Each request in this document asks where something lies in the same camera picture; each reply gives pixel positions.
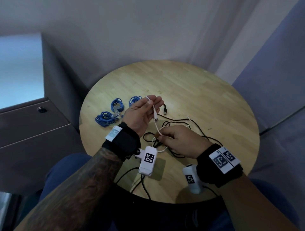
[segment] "black usb connector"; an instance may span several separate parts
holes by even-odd
[[[165,104],[164,104],[163,114],[164,114],[164,115],[167,115],[167,110],[166,110]]]

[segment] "black wrist strap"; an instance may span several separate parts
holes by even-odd
[[[140,137],[138,134],[122,122],[119,127],[123,128],[116,137],[111,141],[105,140],[102,147],[112,151],[122,161],[129,159],[132,154],[136,154],[141,147]]]
[[[240,164],[232,168],[226,174],[215,165],[215,163],[209,157],[210,154],[221,148],[218,144],[213,144],[206,149],[198,158],[197,175],[202,182],[209,184],[215,184],[216,187],[220,188],[229,181],[237,179],[242,176],[243,168]]]

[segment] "tattooed forearm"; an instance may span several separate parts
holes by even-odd
[[[122,161],[101,148],[34,208],[23,230],[79,230],[108,191]]]

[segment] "cabinet drawer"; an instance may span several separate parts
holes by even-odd
[[[47,112],[40,113],[38,107]],[[50,101],[33,104],[0,114],[0,147],[69,124]]]
[[[78,152],[86,153],[71,124],[0,148],[0,191],[31,195],[59,160]]]

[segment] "hand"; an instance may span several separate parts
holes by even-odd
[[[165,127],[160,132],[164,136],[157,132],[155,137],[161,143],[172,148],[177,153],[193,159],[196,159],[213,144],[183,125]]]
[[[122,122],[125,122],[128,127],[134,130],[139,137],[145,133],[149,121],[153,118],[153,105],[156,112],[160,111],[160,107],[164,104],[161,96],[148,95],[147,98],[140,99],[133,103],[124,114]]]

